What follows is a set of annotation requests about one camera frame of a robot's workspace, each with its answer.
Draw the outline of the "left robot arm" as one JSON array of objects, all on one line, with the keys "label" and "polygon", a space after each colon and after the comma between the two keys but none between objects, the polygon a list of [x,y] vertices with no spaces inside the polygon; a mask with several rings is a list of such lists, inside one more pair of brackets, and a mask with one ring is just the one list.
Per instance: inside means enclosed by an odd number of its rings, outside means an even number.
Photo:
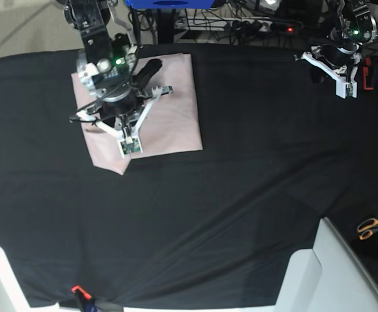
[{"label": "left robot arm", "polygon": [[377,23],[365,1],[331,1],[329,12],[333,25],[327,41],[311,46],[295,60],[312,65],[318,79],[334,80],[338,97],[356,98],[355,77],[363,60],[360,50],[377,38]]}]

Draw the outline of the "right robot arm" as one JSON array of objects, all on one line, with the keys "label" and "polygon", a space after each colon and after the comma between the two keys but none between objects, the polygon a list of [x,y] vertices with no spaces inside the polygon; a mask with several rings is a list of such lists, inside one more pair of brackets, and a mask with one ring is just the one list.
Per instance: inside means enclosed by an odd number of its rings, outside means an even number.
[{"label": "right robot arm", "polygon": [[78,108],[71,122],[92,124],[116,139],[121,156],[142,152],[139,131],[151,108],[171,86],[148,88],[161,69],[158,58],[136,71],[141,47],[138,21],[116,13],[117,1],[67,1],[64,17],[80,34],[79,82],[95,99]]}]

